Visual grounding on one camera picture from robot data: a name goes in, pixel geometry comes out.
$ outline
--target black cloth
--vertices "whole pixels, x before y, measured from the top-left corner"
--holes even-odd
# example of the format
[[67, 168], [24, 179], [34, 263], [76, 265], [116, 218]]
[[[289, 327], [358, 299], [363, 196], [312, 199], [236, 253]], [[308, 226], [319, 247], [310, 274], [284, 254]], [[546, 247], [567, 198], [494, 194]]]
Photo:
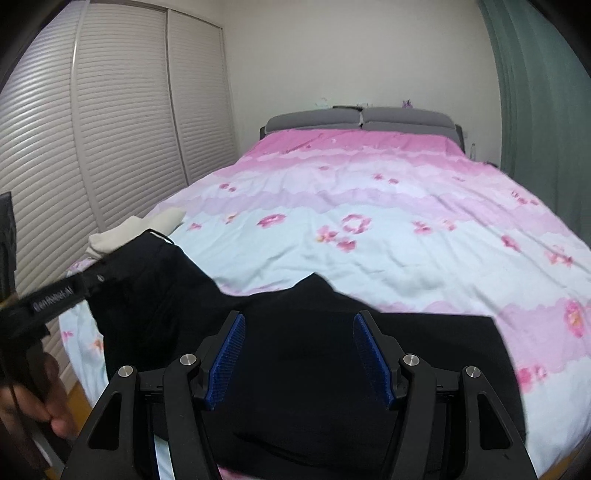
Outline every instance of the black cloth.
[[165, 367], [216, 334], [230, 310], [244, 314], [246, 339], [225, 401], [204, 414], [214, 457], [229, 468], [274, 479], [376, 477], [396, 412], [375, 397], [359, 362], [352, 323], [360, 310], [433, 367], [480, 367], [525, 436], [511, 361], [488, 317], [384, 314], [315, 274], [283, 291], [232, 297], [151, 233], [108, 262], [128, 276], [89, 300], [109, 378], [121, 365]]

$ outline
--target human hand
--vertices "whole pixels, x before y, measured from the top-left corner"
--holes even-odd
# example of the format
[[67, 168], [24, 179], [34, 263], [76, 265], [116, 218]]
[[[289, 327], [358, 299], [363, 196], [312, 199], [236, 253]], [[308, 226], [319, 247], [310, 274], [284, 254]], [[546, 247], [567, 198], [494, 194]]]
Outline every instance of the human hand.
[[[50, 383], [45, 402], [37, 398], [22, 385], [14, 385], [18, 405], [27, 417], [40, 422], [49, 422], [53, 432], [61, 438], [77, 434], [76, 423], [67, 403], [64, 384], [59, 377], [59, 366], [55, 358], [45, 354], [45, 371]], [[0, 388], [0, 421], [15, 440], [24, 440], [26, 433], [21, 428], [14, 398], [8, 386]]]

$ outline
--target gray headboard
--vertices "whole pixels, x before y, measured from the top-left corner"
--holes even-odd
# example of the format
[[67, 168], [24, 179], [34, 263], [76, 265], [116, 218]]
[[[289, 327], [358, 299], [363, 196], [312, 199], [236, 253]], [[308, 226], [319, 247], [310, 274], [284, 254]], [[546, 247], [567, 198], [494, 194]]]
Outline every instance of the gray headboard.
[[462, 151], [462, 127], [444, 113], [416, 108], [357, 107], [310, 110], [274, 116], [261, 128], [261, 139], [278, 130], [290, 128], [362, 128], [368, 131], [392, 131], [411, 134], [444, 135], [457, 143]]
[[370, 107], [361, 112], [363, 130], [402, 132], [408, 134], [443, 135], [464, 150], [459, 125], [444, 113], [416, 108]]

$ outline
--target louvered closet door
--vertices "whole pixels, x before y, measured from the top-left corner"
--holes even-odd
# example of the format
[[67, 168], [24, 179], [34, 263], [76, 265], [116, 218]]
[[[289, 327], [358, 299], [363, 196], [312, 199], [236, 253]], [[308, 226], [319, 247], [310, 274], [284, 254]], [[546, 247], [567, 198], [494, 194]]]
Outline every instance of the louvered closet door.
[[192, 183], [238, 159], [221, 30], [169, 11], [168, 55], [178, 136]]
[[187, 184], [169, 95], [165, 13], [90, 4], [75, 75], [85, 161], [111, 228]]
[[[70, 66], [82, 2], [72, 2], [33, 41], [0, 93], [0, 192], [12, 190], [17, 290], [58, 279], [97, 231], [76, 160]], [[57, 323], [46, 349], [66, 386], [75, 381]]]

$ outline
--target pink floral duvet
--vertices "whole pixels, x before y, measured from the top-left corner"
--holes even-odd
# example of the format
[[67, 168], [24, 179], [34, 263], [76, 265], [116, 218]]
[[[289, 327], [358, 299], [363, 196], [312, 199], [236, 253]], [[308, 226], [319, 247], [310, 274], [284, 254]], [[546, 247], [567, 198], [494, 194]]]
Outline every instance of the pink floral duvet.
[[[172, 239], [227, 293], [318, 272], [385, 312], [493, 317], [539, 475], [591, 430], [591, 251], [534, 195], [445, 137], [277, 132], [155, 211], [169, 206], [187, 210]], [[60, 325], [96, 401], [106, 377], [87, 306]]]

